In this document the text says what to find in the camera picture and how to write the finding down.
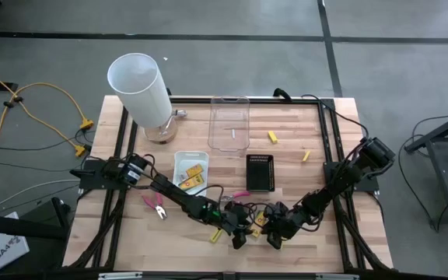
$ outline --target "white tray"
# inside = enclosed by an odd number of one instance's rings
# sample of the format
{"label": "white tray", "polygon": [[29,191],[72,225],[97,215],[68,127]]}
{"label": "white tray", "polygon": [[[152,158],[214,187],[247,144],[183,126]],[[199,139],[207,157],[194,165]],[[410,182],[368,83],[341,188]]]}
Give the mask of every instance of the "white tray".
{"label": "white tray", "polygon": [[[172,183],[179,187],[179,184],[182,183],[177,178],[177,175],[186,172],[189,168],[196,164],[201,164],[203,167],[203,172],[201,176],[203,177],[204,183],[197,186],[192,187],[187,190],[187,194],[196,194],[202,188],[207,187],[207,179],[208,179],[208,154],[206,152],[192,152],[192,151],[179,151],[174,155],[174,175],[172,178]],[[207,190],[202,191],[198,194],[198,196],[206,196]]]}

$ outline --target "small yellow object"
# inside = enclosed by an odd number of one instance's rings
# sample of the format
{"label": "small yellow object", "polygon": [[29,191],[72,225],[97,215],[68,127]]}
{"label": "small yellow object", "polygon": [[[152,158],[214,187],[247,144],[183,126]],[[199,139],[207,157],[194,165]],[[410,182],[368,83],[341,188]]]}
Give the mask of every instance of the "small yellow object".
{"label": "small yellow object", "polygon": [[185,181],[185,180],[187,180],[189,178],[197,176],[198,174],[200,174],[202,172],[203,172],[203,167],[201,167],[201,164],[199,163],[197,165],[194,165],[194,166],[188,168],[188,170],[186,170],[185,174],[180,174],[179,175],[179,180],[181,182]]}
{"label": "small yellow object", "polygon": [[93,125],[94,125],[93,121],[83,119],[80,128],[81,129],[90,129]]}
{"label": "small yellow object", "polygon": [[219,237],[222,234],[222,229],[217,229],[211,236],[210,236],[210,243],[215,243],[217,240],[219,240]]}
{"label": "small yellow object", "polygon": [[271,139],[272,144],[276,144],[278,142],[278,138],[273,131],[269,131],[269,138]]}
{"label": "small yellow object", "polygon": [[302,161],[303,161],[303,162],[306,162],[307,159],[309,158],[309,155],[310,155],[310,151],[305,152],[305,155],[303,156]]}
{"label": "small yellow object", "polygon": [[187,189],[190,189],[192,187],[196,187],[198,185],[201,185],[201,184],[203,184],[203,182],[204,182],[203,181],[203,177],[201,176],[201,174],[198,174],[197,176],[192,177],[192,178],[184,181],[179,186],[180,186],[181,190],[187,190]]}
{"label": "small yellow object", "polygon": [[[255,223],[257,223],[260,226],[263,226],[265,224],[264,211],[260,211],[257,214],[257,216],[255,217]],[[252,236],[258,238],[261,235],[262,229],[255,223],[251,226],[250,229],[253,231]]]}
{"label": "small yellow object", "polygon": [[80,145],[75,145],[75,156],[80,157],[84,154],[86,148]]}

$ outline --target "clear plastic container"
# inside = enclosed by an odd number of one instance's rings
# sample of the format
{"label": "clear plastic container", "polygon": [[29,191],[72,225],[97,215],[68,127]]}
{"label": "clear plastic container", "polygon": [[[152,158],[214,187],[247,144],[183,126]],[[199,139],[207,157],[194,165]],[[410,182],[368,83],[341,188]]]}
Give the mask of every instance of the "clear plastic container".
{"label": "clear plastic container", "polygon": [[250,101],[215,96],[210,102],[208,145],[221,152],[239,152],[250,145]]}

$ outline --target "yellow extension cord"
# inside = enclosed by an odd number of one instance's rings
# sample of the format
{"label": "yellow extension cord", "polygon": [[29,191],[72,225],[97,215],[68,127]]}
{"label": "yellow extension cord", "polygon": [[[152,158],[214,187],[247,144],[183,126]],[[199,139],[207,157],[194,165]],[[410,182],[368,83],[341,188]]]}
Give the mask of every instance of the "yellow extension cord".
{"label": "yellow extension cord", "polygon": [[[55,86],[53,84],[50,83],[46,83],[46,82],[35,82],[32,84],[29,84],[27,86],[24,86],[20,89],[18,89],[17,91],[13,92],[5,83],[3,83],[0,80],[0,84],[2,86],[4,86],[11,94],[12,97],[10,98],[9,102],[12,102],[14,98],[16,98],[23,90],[30,88],[31,86],[50,86],[56,90],[59,90],[61,92],[63,92],[66,96],[68,96],[68,98],[74,103],[75,107],[77,108],[77,110],[79,111],[79,114],[81,115],[82,118],[82,123],[80,125],[80,129],[89,129],[93,126],[93,121],[88,120],[85,116],[84,113],[82,112],[80,106],[77,104],[77,102],[75,101],[75,99],[70,95],[70,93],[67,93],[64,89],[59,88],[58,86]],[[35,121],[40,122],[41,124],[45,125],[46,127],[50,128],[51,130],[55,131],[56,133],[58,133],[63,139],[65,139],[70,145],[72,145],[72,147],[74,147],[75,149],[75,155],[76,156],[81,156],[84,152],[85,152],[85,148],[81,145],[76,145],[74,142],[70,141],[65,135],[63,135],[57,128],[55,128],[54,126],[48,124],[45,121],[42,121],[41,119],[39,119],[38,117],[33,116],[25,107],[25,105],[23,104],[23,101],[20,101],[19,104],[22,106],[23,110],[26,112],[26,114],[31,117],[32,119],[34,119]],[[1,115],[1,119],[0,119],[0,133],[1,133],[1,129],[3,126],[3,123],[5,121],[5,117],[6,114],[8,113],[8,107],[5,107],[5,109],[3,110],[3,113]]]}

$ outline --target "white cylinder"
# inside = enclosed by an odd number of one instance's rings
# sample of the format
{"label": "white cylinder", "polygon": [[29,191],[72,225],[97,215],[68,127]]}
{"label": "white cylinder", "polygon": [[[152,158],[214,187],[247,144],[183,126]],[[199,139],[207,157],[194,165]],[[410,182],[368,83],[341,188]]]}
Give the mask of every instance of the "white cylinder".
{"label": "white cylinder", "polygon": [[107,78],[138,125],[157,128],[169,120],[172,105],[153,58],[125,54],[110,65]]}

